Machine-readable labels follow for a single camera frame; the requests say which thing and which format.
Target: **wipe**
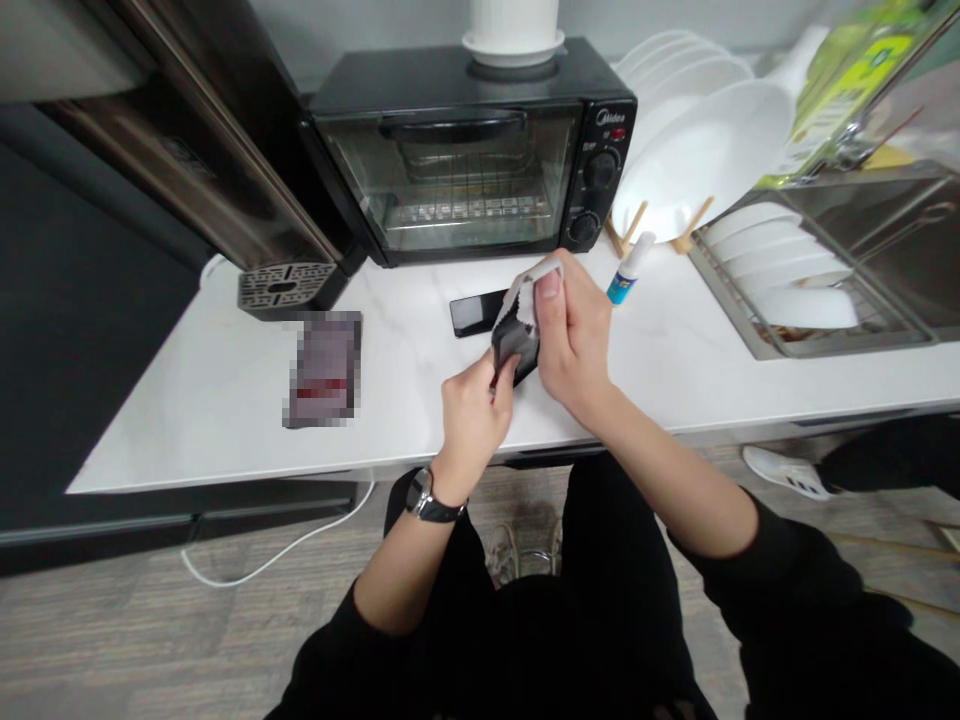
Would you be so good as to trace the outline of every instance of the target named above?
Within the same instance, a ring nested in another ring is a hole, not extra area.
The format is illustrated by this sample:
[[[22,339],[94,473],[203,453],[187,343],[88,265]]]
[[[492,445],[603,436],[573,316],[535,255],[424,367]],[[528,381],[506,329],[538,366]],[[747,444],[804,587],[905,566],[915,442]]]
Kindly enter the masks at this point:
[[[520,384],[537,367],[540,353],[540,328],[534,303],[534,284],[547,273],[557,270],[563,281],[563,265],[557,258],[547,258],[521,275],[507,293],[503,307],[493,325],[491,344],[497,377],[507,360],[520,355],[513,386]]]

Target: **white bowl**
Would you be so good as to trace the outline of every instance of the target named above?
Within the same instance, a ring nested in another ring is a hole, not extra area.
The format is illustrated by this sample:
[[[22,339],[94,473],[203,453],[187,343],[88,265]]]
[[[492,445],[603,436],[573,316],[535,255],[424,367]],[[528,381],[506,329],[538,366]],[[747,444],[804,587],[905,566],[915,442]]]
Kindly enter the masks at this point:
[[[833,253],[809,238],[749,252],[726,263],[734,278],[811,258],[834,257]]]
[[[711,250],[717,260],[728,263],[747,253],[793,243],[798,240],[816,242],[816,238],[793,224],[792,220],[771,220],[731,235]]]
[[[837,288],[773,288],[750,300],[770,325],[838,330],[860,324],[850,296]]]
[[[715,45],[697,44],[685,47],[679,52],[669,53],[666,56],[657,56],[654,60],[644,62],[624,78],[624,84],[633,90],[637,100],[645,103],[647,93],[660,83],[669,80],[681,70],[703,60],[729,58],[726,51]]]
[[[706,96],[752,77],[753,71],[743,61],[713,57],[686,66],[645,93],[638,103],[627,165],[661,130]]]
[[[779,86],[747,80],[719,90],[658,133],[627,167],[611,222],[622,237],[646,200],[639,230],[658,242],[682,235],[708,197],[702,223],[739,200],[783,149],[794,102]]]
[[[620,77],[623,77],[621,73],[630,72],[637,64],[643,62],[657,50],[676,40],[699,41],[700,37],[689,30],[667,30],[666,32],[657,33],[656,35],[648,37],[639,45],[636,45],[620,59],[620,62],[613,66],[613,69]]]
[[[741,290],[753,296],[763,290],[795,283],[802,287],[828,287],[846,280],[852,274],[853,270],[835,257],[820,257],[749,273],[737,278],[737,284]]]
[[[800,214],[777,203],[754,203],[717,220],[703,234],[703,239],[707,245],[713,247],[741,230],[772,220],[785,220],[799,225]]]

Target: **white sneaker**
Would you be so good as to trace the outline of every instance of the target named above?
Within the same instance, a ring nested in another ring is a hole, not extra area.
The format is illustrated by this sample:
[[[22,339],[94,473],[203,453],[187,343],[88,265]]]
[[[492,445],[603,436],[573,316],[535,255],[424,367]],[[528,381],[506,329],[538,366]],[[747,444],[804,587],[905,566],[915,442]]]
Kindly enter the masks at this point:
[[[743,448],[743,461],[764,480],[788,487],[811,500],[825,502],[830,499],[830,493],[823,487],[812,462],[750,445]]]
[[[497,589],[520,577],[520,553],[509,524],[497,525],[486,553],[487,572]]]
[[[550,574],[560,575],[560,569],[563,566],[563,557],[561,555],[563,548],[563,518],[559,518],[553,526],[553,532],[550,533]]]

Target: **dish rack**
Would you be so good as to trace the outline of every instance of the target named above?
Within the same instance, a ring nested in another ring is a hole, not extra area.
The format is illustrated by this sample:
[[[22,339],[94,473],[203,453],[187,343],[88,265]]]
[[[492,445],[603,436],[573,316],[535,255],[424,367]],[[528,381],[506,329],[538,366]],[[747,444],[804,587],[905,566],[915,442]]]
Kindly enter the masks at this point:
[[[741,202],[730,212],[758,200],[773,200],[798,212],[802,218],[801,227],[853,269],[853,274],[835,287],[850,295],[860,324],[842,330],[798,330],[771,325],[727,272],[723,262],[713,254],[702,231],[698,230],[691,237],[690,259],[757,360],[830,357],[938,342],[930,328],[896,295],[785,194],[772,191],[764,195]]]

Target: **cable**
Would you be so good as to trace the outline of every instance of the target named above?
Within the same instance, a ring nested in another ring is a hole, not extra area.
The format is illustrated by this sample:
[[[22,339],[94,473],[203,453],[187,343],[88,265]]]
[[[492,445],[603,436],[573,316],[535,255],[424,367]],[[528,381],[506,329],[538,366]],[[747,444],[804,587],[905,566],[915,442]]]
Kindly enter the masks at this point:
[[[281,551],[278,552],[276,555],[274,555],[272,558],[270,558],[269,560],[267,560],[267,562],[265,562],[263,565],[261,565],[261,566],[258,567],[256,570],[254,570],[252,573],[250,573],[249,575],[244,575],[244,576],[243,576],[242,578],[240,578],[239,580],[228,580],[228,581],[226,581],[226,582],[220,582],[219,580],[211,580],[211,579],[208,578],[208,577],[204,577],[204,575],[203,575],[199,570],[197,570],[197,568],[194,567],[193,563],[190,561],[190,556],[187,555],[187,550],[188,550],[188,548],[184,548],[183,550],[180,551],[180,557],[183,558],[183,564],[187,566],[187,570],[190,571],[190,574],[193,575],[197,580],[199,580],[200,582],[202,582],[204,585],[209,585],[210,587],[215,587],[215,588],[236,587],[237,585],[242,585],[242,584],[245,583],[247,580],[250,580],[250,579],[252,579],[252,578],[255,578],[257,575],[259,575],[260,573],[262,573],[262,572],[263,572],[264,570],[266,570],[268,567],[270,567],[271,565],[273,565],[277,560],[279,560],[279,559],[282,558],[284,555],[286,555],[288,552],[290,552],[291,550],[293,550],[293,549],[294,549],[297,545],[299,545],[300,543],[305,542],[306,540],[309,540],[309,539],[312,538],[314,535],[319,535],[319,534],[322,533],[324,530],[330,530],[331,528],[335,528],[337,525],[340,525],[341,523],[345,523],[347,520],[349,520],[349,519],[352,518],[354,515],[356,515],[358,512],[360,512],[360,508],[362,508],[364,505],[366,505],[367,500],[370,499],[370,495],[373,494],[373,486],[374,486],[374,485],[375,485],[375,483],[370,483],[370,487],[367,488],[367,494],[363,496],[363,500],[361,500],[360,503],[359,503],[353,510],[351,510],[350,512],[348,512],[348,513],[347,513],[346,515],[344,515],[342,518],[337,518],[337,519],[334,520],[332,523],[328,523],[327,525],[324,525],[323,527],[318,527],[316,530],[311,530],[311,531],[308,532],[306,535],[301,535],[301,536],[298,537],[296,540],[294,540],[292,543],[290,543],[289,545],[287,545],[283,550],[281,550]]]

